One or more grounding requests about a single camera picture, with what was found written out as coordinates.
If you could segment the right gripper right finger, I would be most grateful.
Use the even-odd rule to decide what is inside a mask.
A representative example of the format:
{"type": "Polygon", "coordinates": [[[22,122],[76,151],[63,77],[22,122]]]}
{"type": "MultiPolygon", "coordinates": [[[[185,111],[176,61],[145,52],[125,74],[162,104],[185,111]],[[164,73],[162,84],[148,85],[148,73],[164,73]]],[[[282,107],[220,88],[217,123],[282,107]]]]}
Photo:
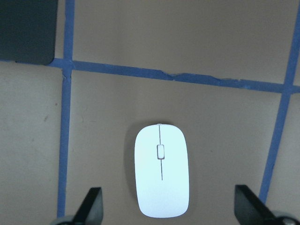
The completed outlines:
{"type": "Polygon", "coordinates": [[[236,185],[234,215],[240,225],[275,225],[276,217],[247,185],[236,185]]]}

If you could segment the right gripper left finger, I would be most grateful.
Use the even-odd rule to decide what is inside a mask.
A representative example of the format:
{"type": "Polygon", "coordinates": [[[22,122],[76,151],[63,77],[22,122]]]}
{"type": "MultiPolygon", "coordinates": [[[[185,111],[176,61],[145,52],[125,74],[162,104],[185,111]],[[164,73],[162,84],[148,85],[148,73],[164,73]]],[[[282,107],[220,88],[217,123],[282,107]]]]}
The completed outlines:
{"type": "Polygon", "coordinates": [[[92,187],[72,219],[74,225],[101,225],[104,217],[101,187],[92,187]]]}

